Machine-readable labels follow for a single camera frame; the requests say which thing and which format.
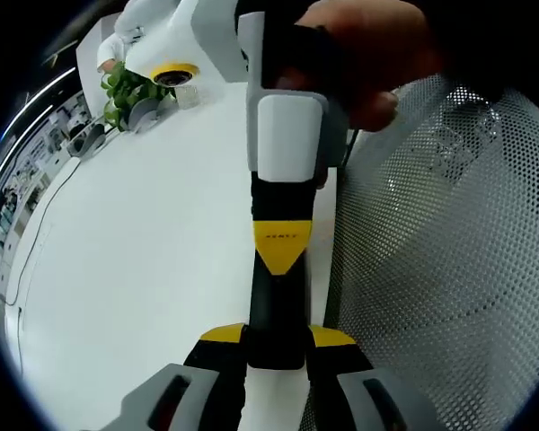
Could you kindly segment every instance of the yellow stripe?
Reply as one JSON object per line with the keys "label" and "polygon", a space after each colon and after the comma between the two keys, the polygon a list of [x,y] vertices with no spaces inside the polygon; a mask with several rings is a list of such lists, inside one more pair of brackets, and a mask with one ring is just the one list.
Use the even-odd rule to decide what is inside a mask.
{"label": "yellow stripe", "polygon": [[253,222],[255,248],[269,272],[282,276],[307,247],[311,220]]}
{"label": "yellow stripe", "polygon": [[220,326],[209,330],[200,337],[202,341],[218,341],[220,343],[239,343],[242,336],[243,323]]}
{"label": "yellow stripe", "polygon": [[314,343],[316,347],[328,346],[347,346],[348,344],[356,344],[356,341],[340,330],[330,330],[317,325],[310,325],[310,330],[314,335]]}
{"label": "yellow stripe", "polygon": [[165,72],[187,72],[192,76],[195,76],[199,73],[197,66],[191,65],[190,63],[167,63],[156,67],[152,73],[150,73],[150,78],[152,81],[159,75]]}

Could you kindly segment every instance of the green plant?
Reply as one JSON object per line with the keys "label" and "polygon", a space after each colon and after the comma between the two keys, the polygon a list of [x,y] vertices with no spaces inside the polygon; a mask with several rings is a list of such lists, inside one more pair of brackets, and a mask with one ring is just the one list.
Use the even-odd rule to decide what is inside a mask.
{"label": "green plant", "polygon": [[136,103],[147,98],[160,101],[167,94],[171,94],[169,88],[156,85],[149,79],[127,70],[124,62],[118,62],[110,73],[103,76],[101,86],[110,98],[104,106],[104,118],[119,131],[124,131],[129,113]]}

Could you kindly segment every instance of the perforated mesh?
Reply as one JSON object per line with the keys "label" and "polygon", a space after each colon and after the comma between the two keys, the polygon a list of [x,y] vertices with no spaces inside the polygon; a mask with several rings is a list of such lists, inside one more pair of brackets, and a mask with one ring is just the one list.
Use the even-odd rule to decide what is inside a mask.
{"label": "perforated mesh", "polygon": [[499,430],[539,381],[539,110],[440,77],[400,110],[340,185],[326,325],[448,429]]}

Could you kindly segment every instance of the yellow ring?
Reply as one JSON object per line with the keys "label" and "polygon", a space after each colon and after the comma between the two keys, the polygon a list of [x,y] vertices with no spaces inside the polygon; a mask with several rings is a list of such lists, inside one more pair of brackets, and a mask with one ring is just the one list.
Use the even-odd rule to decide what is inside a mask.
{"label": "yellow ring", "polygon": [[150,78],[152,78],[152,81],[155,81],[155,78],[158,75],[161,75],[165,72],[186,72],[190,74],[193,78],[199,73],[199,69],[197,66],[191,65],[190,63],[168,63],[165,65],[158,66],[156,69],[154,69],[150,74]]}

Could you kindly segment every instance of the white sleeve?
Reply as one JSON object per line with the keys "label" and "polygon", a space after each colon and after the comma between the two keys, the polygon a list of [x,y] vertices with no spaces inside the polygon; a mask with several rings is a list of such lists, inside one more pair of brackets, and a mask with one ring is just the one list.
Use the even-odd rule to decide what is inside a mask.
{"label": "white sleeve", "polygon": [[116,54],[114,53],[113,35],[110,35],[104,42],[98,47],[98,72],[102,70],[102,64],[108,60],[116,60]]}

